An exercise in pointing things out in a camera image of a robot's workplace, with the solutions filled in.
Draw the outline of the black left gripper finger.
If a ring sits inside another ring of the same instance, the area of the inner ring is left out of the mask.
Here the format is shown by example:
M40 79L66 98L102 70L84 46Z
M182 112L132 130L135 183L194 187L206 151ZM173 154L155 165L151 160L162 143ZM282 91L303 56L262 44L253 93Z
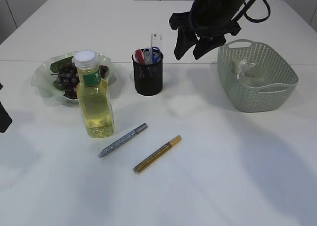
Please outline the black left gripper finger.
M12 124L12 119L6 109L0 103L0 132L5 133Z

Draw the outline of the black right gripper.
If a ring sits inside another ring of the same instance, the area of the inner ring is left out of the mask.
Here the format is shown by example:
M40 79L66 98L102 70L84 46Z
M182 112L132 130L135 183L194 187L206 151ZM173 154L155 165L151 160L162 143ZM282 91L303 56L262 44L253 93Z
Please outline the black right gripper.
M241 31L238 22L232 21L230 16L219 11L173 13L169 24L173 30L178 30L174 49L177 60L194 45L193 55L195 60L198 60L208 52L223 46L226 43L226 34L236 36Z

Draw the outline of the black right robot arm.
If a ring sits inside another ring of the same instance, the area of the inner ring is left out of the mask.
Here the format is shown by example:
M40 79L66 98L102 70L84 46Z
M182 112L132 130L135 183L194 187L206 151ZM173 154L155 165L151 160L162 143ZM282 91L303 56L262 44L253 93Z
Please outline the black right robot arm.
M173 13L172 30L178 31L174 55L180 60L194 47L196 60L226 43L225 34L237 35L241 27L233 17L246 0L194 0L190 11Z

